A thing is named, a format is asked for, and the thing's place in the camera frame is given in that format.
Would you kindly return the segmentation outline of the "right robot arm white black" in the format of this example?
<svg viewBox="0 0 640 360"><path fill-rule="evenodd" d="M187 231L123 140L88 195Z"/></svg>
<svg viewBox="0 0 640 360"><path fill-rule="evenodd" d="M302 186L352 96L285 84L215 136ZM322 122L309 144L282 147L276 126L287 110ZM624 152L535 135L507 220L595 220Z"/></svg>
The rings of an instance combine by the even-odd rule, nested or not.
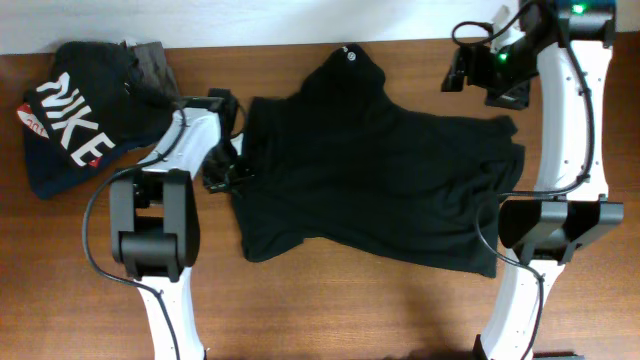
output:
<svg viewBox="0 0 640 360"><path fill-rule="evenodd" d="M543 308L576 251L623 220L609 198L602 155L606 75L613 56L617 6L612 1L523 1L501 8L486 37L457 42L442 83L486 91L492 107L522 110L530 83L543 99L540 167L530 191L501 197L499 241L505 264L493 313L476 336L475 359L531 359Z"/></svg>

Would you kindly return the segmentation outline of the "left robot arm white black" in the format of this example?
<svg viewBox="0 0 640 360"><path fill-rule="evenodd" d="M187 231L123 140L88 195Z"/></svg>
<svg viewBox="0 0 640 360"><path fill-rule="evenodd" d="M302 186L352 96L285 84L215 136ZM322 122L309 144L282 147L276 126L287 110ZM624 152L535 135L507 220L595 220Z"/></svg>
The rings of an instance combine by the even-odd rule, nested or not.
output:
<svg viewBox="0 0 640 360"><path fill-rule="evenodd" d="M191 291L201 242L194 179L236 193L252 177L234 130L241 110L228 89L181 99L153 151L109 186L112 256L142 297L157 359L207 356Z"/></svg>

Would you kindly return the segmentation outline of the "black t-shirt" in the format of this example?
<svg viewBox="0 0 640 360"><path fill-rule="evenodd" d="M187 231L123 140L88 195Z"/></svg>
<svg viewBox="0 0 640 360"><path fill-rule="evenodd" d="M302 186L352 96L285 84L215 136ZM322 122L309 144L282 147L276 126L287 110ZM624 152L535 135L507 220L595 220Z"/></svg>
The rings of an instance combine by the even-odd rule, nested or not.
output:
<svg viewBox="0 0 640 360"><path fill-rule="evenodd" d="M334 51L286 98L251 102L250 178L233 196L241 248L264 262L323 237L374 255L494 277L501 194L525 149L507 116L395 104L364 49Z"/></svg>

